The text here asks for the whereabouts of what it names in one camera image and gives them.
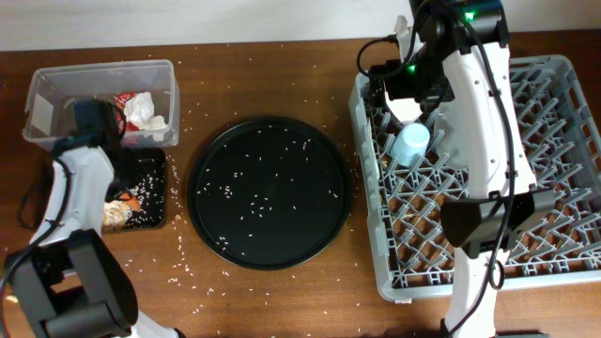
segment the wooden tabletop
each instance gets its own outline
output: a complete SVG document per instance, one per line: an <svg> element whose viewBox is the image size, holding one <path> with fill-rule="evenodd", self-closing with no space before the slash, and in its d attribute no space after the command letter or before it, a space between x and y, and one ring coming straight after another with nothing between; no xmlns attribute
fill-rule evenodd
<svg viewBox="0 0 601 338"><path fill-rule="evenodd" d="M22 138L23 107L36 69L119 60L169 59L181 99L179 145L166 148L184 191L198 147L236 121L251 116L294 117L323 130L340 146L351 168L354 145L348 98L357 74L355 57L365 40L214 44L0 53L0 254L22 248L32 234L17 224L16 210L47 153ZM394 57L392 45L369 51L365 65ZM601 32L513 34L513 56L563 54L574 64L595 119L601 112ZM376 281L366 229L362 181L356 180L351 216L333 243L292 269L236 267L196 235L186 208L168 199L167 226L104 237L135 286L140 309L188 337L381 336L437 330L449 298L394 305ZM180 193L178 201L185 205ZM181 220L172 223L176 215ZM181 260L178 236L190 271ZM177 283L168 283L177 278ZM19 306L4 301L14 337L31 331ZM553 337L598 337L601 284L501 292L498 330L541 330Z"/></svg>

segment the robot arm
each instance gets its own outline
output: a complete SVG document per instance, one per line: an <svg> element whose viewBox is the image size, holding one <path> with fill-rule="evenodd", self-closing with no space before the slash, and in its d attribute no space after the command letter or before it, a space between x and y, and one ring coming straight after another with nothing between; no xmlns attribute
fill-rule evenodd
<svg viewBox="0 0 601 338"><path fill-rule="evenodd" d="M553 193L531 191L536 180L516 123L509 33L501 1L410 3L415 19L411 31L419 34L424 46L405 52L406 44L399 41L403 61L373 66L369 72L376 76L370 76L375 80L370 82L370 100L393 110L395 101L428 100L437 88L450 85L451 95L439 94L441 116L435 129L444 130L444 137L437 151L452 155L454 169L469 169L470 198L441 206L442 230L455 247L453 295L442 330L447 334L452 330L450 336L455 338L491 337L497 290L489 274L495 284L502 284L501 272L492 270L491 262L501 265L516 245L519 231L553 209ZM408 39L400 32L397 36Z"/></svg>
<svg viewBox="0 0 601 338"><path fill-rule="evenodd" d="M183 337L139 312L131 281L100 238L103 204L107 193L112 196L116 174L127 180L135 169L135 163L121 160L127 157L116 139L112 110L106 114L102 104L85 102L75 112L96 115L99 131L59 141L54 148L54 184L31 239L37 245L9 282L37 337ZM10 256L7 265L20 254ZM80 286L52 290L71 274L77 274Z"/></svg>

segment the plastic bin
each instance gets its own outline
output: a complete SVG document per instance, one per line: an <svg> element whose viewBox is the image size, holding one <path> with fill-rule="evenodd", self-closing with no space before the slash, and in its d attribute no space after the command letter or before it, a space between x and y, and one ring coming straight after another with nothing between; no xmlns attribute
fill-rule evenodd
<svg viewBox="0 0 601 338"><path fill-rule="evenodd" d="M25 112L29 114L23 138L46 150L75 131L65 109L71 99L111 98L124 92L150 92L155 115L166 128L128 131L122 145L176 146L179 140L179 88L169 60L128 61L38 69L31 80Z"/></svg>

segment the plastic dish rack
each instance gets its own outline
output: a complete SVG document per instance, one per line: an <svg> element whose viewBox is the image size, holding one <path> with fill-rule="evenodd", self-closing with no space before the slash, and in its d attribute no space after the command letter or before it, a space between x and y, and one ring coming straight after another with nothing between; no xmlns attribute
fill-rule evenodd
<svg viewBox="0 0 601 338"><path fill-rule="evenodd" d="M539 188L555 186L556 209L518 237L504 290L601 281L601 138L572 64L563 56L511 60L511 87L522 143ZM453 247L442 234L440 205L467 197L468 170L445 165L432 138L410 168L390 155L402 126L366 100L358 75L349 101L367 196L367 226L382 298L396 302L452 292Z"/></svg>

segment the black plate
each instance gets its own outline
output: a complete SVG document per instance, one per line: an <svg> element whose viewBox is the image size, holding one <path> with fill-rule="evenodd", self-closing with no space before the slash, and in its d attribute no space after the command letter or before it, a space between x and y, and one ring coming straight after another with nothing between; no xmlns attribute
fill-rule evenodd
<svg viewBox="0 0 601 338"><path fill-rule="evenodd" d="M264 117L215 139L188 186L194 228L224 259L284 269L319 254L350 206L345 161L321 132L297 120Z"/></svg>

